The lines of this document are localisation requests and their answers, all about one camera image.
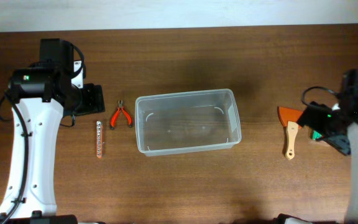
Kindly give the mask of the orange scraper with wooden handle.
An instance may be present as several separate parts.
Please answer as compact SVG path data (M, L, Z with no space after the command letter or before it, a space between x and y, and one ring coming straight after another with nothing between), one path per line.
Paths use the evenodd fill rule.
M285 157L288 160L291 160L295 156L295 139L298 133L298 130L301 128L297 121L302 115L302 111L286 108L279 106L278 107L278 117L281 124L285 128L287 136L287 146L285 149Z

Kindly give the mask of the clear plastic container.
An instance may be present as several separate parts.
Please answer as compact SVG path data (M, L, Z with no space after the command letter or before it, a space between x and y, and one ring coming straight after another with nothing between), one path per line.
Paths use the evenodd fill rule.
M147 157L230 149L242 140L227 88L140 96L134 117L137 148Z

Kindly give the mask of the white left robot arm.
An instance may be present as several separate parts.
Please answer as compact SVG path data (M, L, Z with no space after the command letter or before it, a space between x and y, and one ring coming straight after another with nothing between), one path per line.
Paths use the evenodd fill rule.
M12 108L14 140L0 223L76 223L57 215L54 166L62 119L105 111L101 86L85 84L85 57L62 39L42 39L37 62L14 70L3 98Z

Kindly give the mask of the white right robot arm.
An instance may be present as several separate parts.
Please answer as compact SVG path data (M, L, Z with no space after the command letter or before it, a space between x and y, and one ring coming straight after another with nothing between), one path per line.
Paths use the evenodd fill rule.
M358 223L358 68L347 71L341 90L331 94L337 99L336 107L305 102L297 123L320 133L322 141L350 156L351 196L344 221Z

